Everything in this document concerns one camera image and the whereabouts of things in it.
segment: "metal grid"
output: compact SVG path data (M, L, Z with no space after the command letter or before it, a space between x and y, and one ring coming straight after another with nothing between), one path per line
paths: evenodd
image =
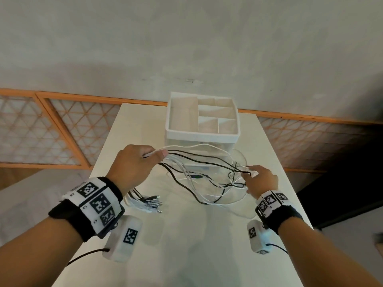
M376 127L259 117L284 168L328 170L371 141Z
M0 162L79 165L33 98L2 95Z
M50 101L89 163L94 165L120 105L59 99Z

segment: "organizer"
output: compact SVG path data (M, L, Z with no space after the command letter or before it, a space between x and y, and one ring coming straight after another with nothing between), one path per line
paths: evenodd
M238 109L231 98L172 92L165 131L166 139L234 145Z

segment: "left hand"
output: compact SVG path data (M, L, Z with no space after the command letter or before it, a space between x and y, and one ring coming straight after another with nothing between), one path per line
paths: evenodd
M130 189L140 185L149 176L153 167L168 155L168 151L163 149L147 158L142 158L152 151L155 149L147 145L127 145L118 152L106 177L118 187L123 196Z

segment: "tabletop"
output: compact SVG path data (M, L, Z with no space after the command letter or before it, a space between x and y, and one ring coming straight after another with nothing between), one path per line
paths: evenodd
M235 145L250 165L260 164L279 177L282 190L304 220L309 220L254 114L240 113L241 136ZM104 176L118 151L127 144L164 146L166 107L122 104L93 168L91 177ZM54 286L302 286L289 256L275 249L254 253L247 234L248 218L222 207L201 205L155 166L137 187L147 196L159 194L163 213L127 208L125 214L143 221L132 257L126 263L92 254L68 266ZM246 197L252 203L253 198ZM103 248L107 238L93 237L74 257ZM272 242L283 247L273 233Z

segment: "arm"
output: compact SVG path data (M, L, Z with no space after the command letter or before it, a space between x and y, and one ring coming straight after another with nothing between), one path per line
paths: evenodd
M253 197L258 199L266 191L278 189L278 177L269 169L259 165L250 169L259 173L254 178L243 175ZM301 219L290 217L280 225L278 233L305 287L382 286L362 266Z
M107 178L122 195L141 184L152 168L167 155L151 146L128 145L113 162ZM30 230L0 247L0 282L3 287L51 286L83 243L66 220L46 218Z

